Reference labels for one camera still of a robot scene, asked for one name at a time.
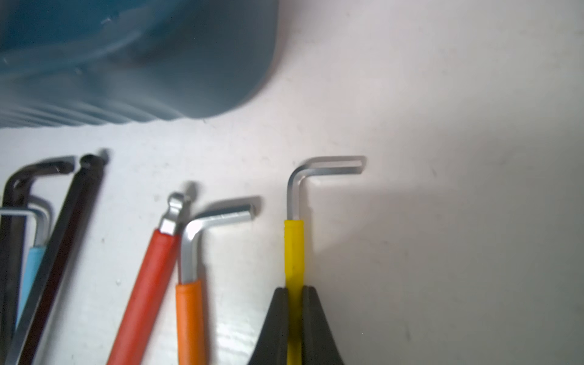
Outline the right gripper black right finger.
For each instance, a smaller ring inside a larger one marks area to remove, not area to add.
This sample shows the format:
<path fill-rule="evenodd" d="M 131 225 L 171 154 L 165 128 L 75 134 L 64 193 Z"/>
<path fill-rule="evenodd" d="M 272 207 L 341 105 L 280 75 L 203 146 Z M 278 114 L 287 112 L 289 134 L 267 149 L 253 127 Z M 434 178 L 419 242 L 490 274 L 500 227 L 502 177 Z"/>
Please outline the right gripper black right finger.
<path fill-rule="evenodd" d="M 302 364 L 344 364 L 318 292 L 315 287 L 307 285 L 302 290 L 301 340 Z"/>

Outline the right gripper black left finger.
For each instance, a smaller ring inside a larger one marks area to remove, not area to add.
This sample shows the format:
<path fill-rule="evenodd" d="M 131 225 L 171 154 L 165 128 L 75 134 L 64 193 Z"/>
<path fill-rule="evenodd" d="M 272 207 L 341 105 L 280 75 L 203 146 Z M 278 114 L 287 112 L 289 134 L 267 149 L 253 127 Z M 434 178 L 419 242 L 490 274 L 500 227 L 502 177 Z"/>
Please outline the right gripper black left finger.
<path fill-rule="evenodd" d="M 288 289 L 276 288 L 248 365 L 287 363 L 290 312 L 288 301 Z"/>

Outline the orange sleeved hex key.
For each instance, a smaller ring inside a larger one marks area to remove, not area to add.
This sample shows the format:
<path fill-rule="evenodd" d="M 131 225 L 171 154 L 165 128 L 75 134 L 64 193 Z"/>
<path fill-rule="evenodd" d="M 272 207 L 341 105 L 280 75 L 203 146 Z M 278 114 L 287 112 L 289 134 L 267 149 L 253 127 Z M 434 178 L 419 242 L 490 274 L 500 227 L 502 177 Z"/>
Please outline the orange sleeved hex key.
<path fill-rule="evenodd" d="M 201 237 L 204 231 L 251 221 L 255 208 L 239 205 L 202 212 L 184 227 L 179 242 L 179 281 L 176 292 L 176 328 L 180 364 L 207 364 L 205 295 L 202 280 Z"/>

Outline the yellow sleeved hex key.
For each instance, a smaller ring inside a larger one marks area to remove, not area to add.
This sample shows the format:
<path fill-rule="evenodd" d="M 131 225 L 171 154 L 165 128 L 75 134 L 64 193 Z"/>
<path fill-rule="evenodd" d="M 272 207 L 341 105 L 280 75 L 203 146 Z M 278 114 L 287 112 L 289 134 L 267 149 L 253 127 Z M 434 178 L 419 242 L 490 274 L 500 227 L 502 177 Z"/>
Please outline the yellow sleeved hex key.
<path fill-rule="evenodd" d="M 284 273 L 289 293 L 289 337 L 287 363 L 300 364 L 302 356 L 301 319 L 302 289 L 305 273 L 305 224 L 301 219 L 301 186 L 311 176 L 361 174 L 363 157 L 318 157 L 305 161 L 287 182 L 287 219 L 284 222 Z"/>

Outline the red sleeved hex key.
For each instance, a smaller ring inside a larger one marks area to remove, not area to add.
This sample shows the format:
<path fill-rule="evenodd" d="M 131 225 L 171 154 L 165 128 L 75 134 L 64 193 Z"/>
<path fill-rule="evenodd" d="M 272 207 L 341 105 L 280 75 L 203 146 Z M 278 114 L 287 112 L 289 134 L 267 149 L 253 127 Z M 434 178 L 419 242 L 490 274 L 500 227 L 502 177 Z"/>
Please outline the red sleeved hex key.
<path fill-rule="evenodd" d="M 108 364 L 140 364 L 155 326 L 173 273 L 179 249 L 179 231 L 190 198 L 171 193 L 167 211 L 153 231 L 122 322 L 116 334 Z"/>

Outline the light blue sleeved hex key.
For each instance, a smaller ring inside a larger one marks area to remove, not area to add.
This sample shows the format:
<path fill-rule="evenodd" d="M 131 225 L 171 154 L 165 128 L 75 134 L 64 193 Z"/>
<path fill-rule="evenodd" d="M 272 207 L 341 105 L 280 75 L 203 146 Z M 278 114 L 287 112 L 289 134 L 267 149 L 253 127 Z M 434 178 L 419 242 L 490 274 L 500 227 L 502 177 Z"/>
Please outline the light blue sleeved hex key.
<path fill-rule="evenodd" d="M 1 216 L 31 217 L 35 221 L 33 245 L 27 251 L 25 268 L 21 273 L 18 290 L 18 315 L 15 325 L 20 322 L 24 307 L 37 276 L 50 233 L 50 219 L 44 211 L 37 208 L 1 208 Z"/>

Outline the long black hex key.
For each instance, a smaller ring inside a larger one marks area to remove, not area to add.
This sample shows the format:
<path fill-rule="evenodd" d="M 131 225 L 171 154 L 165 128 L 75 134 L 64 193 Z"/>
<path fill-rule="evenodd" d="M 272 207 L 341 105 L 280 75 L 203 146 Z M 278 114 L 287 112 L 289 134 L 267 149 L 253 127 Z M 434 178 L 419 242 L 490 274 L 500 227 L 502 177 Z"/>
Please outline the long black hex key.
<path fill-rule="evenodd" d="M 85 235 L 103 181 L 106 161 L 100 155 L 85 155 L 80 159 L 80 165 L 24 306 L 6 364 L 33 363 L 71 254 Z"/>

